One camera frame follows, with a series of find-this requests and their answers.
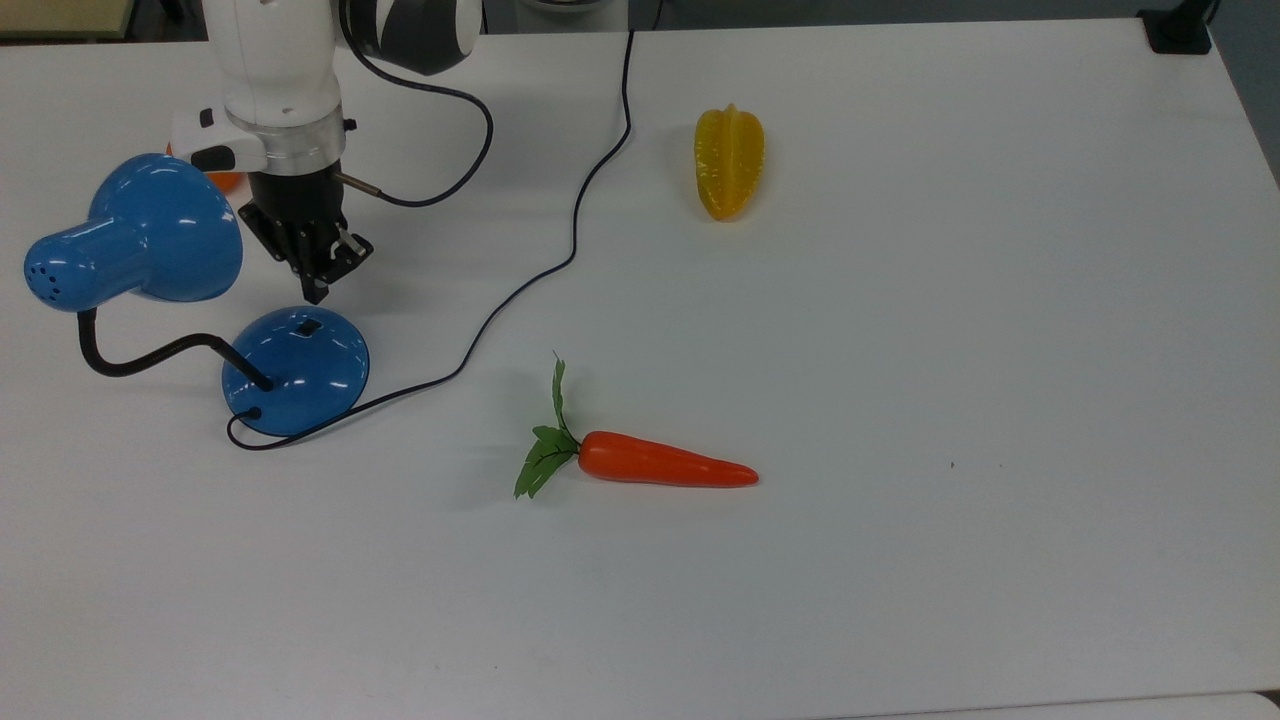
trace toy fruit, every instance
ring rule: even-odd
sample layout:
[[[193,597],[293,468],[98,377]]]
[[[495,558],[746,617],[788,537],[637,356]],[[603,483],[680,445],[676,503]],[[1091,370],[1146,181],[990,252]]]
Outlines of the toy fruit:
[[[164,146],[165,155],[173,155],[173,146]],[[218,190],[223,191],[223,195],[239,187],[239,183],[244,181],[244,173],[205,173],[205,176],[214,181]]]
[[[538,441],[520,470],[516,497],[538,495],[556,470],[575,455],[577,466],[584,473],[602,480],[698,488],[741,488],[759,482],[760,477],[746,465],[620,433],[595,430],[579,442],[564,424],[564,398],[561,395],[563,377],[564,361],[557,357],[556,374],[552,377],[552,404],[558,427],[534,428]]]
[[[698,196],[712,218],[724,220],[751,199],[764,169],[764,128],[730,102],[708,110],[694,131]]]

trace lamp shade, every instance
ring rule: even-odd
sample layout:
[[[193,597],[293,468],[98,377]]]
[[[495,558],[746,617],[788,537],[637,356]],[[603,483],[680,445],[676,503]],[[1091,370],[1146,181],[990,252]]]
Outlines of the lamp shade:
[[[236,214],[204,173],[168,155],[138,155],[99,187],[88,219],[37,241],[23,274],[50,307],[81,313],[127,291],[192,302],[239,275]]]

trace blue desk lamp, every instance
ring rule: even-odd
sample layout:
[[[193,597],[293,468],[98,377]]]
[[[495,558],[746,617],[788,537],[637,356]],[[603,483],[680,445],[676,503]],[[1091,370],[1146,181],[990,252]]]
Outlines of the blue desk lamp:
[[[109,377],[140,373],[196,346],[227,364],[228,407],[265,434],[289,436],[344,413],[365,388],[369,350],[360,331],[320,307],[270,313],[228,345],[191,334],[128,363],[97,350],[97,306],[133,291],[174,302],[227,292],[243,250],[236,214],[204,173],[166,155],[140,155],[116,168],[90,204],[88,220],[27,251],[27,286],[45,305],[76,313],[81,354]]]

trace black cable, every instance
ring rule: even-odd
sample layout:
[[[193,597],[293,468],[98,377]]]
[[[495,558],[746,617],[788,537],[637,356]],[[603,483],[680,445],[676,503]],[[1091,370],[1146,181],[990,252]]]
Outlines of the black cable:
[[[349,13],[349,8],[351,8],[351,0],[338,0],[338,27],[342,28],[342,37],[347,41],[347,47],[351,49],[351,54],[355,55],[356,59],[360,60],[360,64],[365,65],[365,68],[369,69],[369,72],[374,73],[375,76],[385,79],[392,85],[408,87],[411,90],[421,90],[422,92],[435,92],[436,95],[448,95],[449,97],[458,97],[461,100],[466,100],[467,102],[471,102],[472,105],[479,108],[480,113],[484,114],[484,122],[485,122],[484,145],[480,147],[480,152],[476,155],[475,161],[471,163],[471,167],[467,168],[467,172],[463,173],[461,178],[458,178],[458,182],[453,183],[453,187],[445,190],[444,192],[436,196],[428,197],[425,200],[403,200],[401,197],[396,197],[394,195],[388,195],[381,190],[379,190],[376,195],[379,200],[385,200],[387,202],[390,202],[392,205],[399,205],[401,208],[426,208],[428,205],[435,205],[436,202],[449,197],[451,195],[461,190],[462,186],[465,186],[467,181],[471,179],[471,176],[476,174],[476,170],[480,169],[480,164],[484,163],[485,155],[489,154],[489,146],[493,143],[493,115],[489,113],[489,108],[484,104],[484,101],[476,97],[475,95],[471,95],[468,92],[462,92],[461,90],[453,90],[452,87],[442,87],[439,85],[428,85],[425,82],[415,82],[411,79],[404,79],[402,77],[393,76],[387,70],[379,68],[378,65],[372,64],[369,60],[369,58],[366,58],[365,54],[360,51],[360,47],[356,45],[355,38],[351,36],[351,22],[347,17]]]
[[[634,42],[635,42],[635,31],[632,29],[632,31],[630,31],[627,33],[627,50],[626,50],[626,54],[623,55],[623,59],[622,59],[622,117],[626,120],[626,127],[622,131],[622,137],[620,137],[618,141],[613,145],[613,147],[611,147],[609,151],[605,152],[604,156],[600,158],[595,163],[594,167],[591,167],[591,170],[589,173],[586,173],[586,178],[582,181],[581,187],[579,187],[579,190],[577,190],[577,197],[573,200],[573,217],[572,217],[572,222],[570,224],[570,252],[568,252],[568,258],[566,258],[564,260],[561,260],[556,265],[552,265],[550,268],[548,268],[548,269],[538,273],[532,278],[525,281],[525,283],[521,284],[520,287],[517,287],[511,295],[508,295],[506,300],[503,300],[502,302],[499,302],[498,306],[494,307],[492,313],[489,313],[489,316],[485,318],[484,323],[480,324],[480,329],[476,331],[475,337],[471,340],[471,345],[467,347],[466,354],[462,356],[462,361],[458,363],[458,366],[454,368],[453,372],[448,373],[447,375],[435,378],[434,380],[428,380],[425,383],[419,383],[419,384],[415,384],[415,386],[408,386],[408,387],[404,387],[404,388],[389,392],[387,395],[383,395],[380,397],[376,397],[374,400],[370,400],[369,402],[364,402],[361,405],[356,405],[351,410],[347,410],[346,413],[342,413],[342,414],[339,414],[339,415],[337,415],[337,416],[334,416],[334,418],[332,418],[329,420],[325,420],[324,423],[320,423],[317,425],[312,425],[312,427],[310,427],[310,428],[307,428],[307,429],[305,429],[305,430],[302,430],[300,433],[294,433],[294,434],[292,434],[292,436],[289,436],[287,438],[278,439],[275,442],[264,443],[264,445],[248,445],[246,442],[242,442],[239,438],[237,438],[236,434],[232,432],[232,428],[234,428],[236,423],[239,421],[239,420],[242,420],[243,418],[255,419],[256,416],[261,416],[261,411],[257,410],[256,407],[253,407],[253,409],[250,409],[250,410],[247,410],[244,413],[239,413],[237,415],[233,415],[232,419],[227,421],[227,437],[233,443],[236,443],[237,447],[241,447],[243,450],[275,450],[278,447],[284,447],[287,445],[292,445],[292,443],[294,443],[294,442],[297,442],[297,441],[300,441],[302,438],[306,438],[306,437],[310,437],[310,436],[312,436],[315,433],[319,433],[320,430],[323,430],[325,428],[329,428],[329,427],[332,427],[332,425],[334,425],[337,423],[340,423],[340,421],[346,420],[347,418],[351,418],[353,415],[358,415],[361,413],[365,413],[366,410],[372,410],[374,407],[378,407],[379,405],[383,405],[385,402],[390,402],[393,400],[404,397],[407,395],[413,395],[416,392],[421,392],[424,389],[429,389],[429,388],[444,384],[444,383],[452,380],[453,378],[458,377],[462,373],[462,370],[467,366],[467,364],[471,361],[471,356],[475,354],[476,346],[480,345],[480,338],[484,337],[485,331],[489,329],[489,325],[493,323],[494,318],[497,318],[499,313],[502,313],[508,305],[512,304],[512,301],[515,301],[517,297],[520,297],[520,295],[524,293],[526,290],[529,290],[534,283],[536,283],[538,281],[540,281],[540,279],[543,279],[543,278],[545,278],[548,275],[553,275],[553,274],[563,270],[564,268],[567,268],[573,261],[575,258],[577,258],[577,218],[579,218],[579,214],[580,214],[581,208],[582,208],[582,197],[586,196],[586,188],[590,187],[591,179],[595,178],[595,174],[600,172],[600,168],[603,168],[605,164],[608,164],[608,161],[612,160],[613,156],[617,155],[620,150],[622,150],[622,145],[626,143],[627,138],[631,137],[631,101],[627,99],[627,78],[628,78],[628,76],[631,73],[631,46],[632,46]]]

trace gooseneck lamp arm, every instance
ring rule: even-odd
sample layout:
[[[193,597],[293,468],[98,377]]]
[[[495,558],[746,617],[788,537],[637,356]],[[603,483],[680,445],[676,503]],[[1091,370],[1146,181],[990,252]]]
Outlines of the gooseneck lamp arm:
[[[206,346],[220,355],[228,365],[243,373],[246,378],[248,378],[264,392],[270,392],[274,387],[266,375],[255,368],[252,363],[246,360],[243,355],[236,352],[236,348],[233,348],[225,340],[218,336],[209,333],[183,336],[163,347],[147,352],[136,360],[129,360],[128,363],[111,363],[102,357],[102,354],[97,348],[97,307],[77,313],[76,320],[79,324],[81,355],[84,356],[84,361],[88,363],[90,368],[109,378],[133,375],[164,363],[183,350]]]

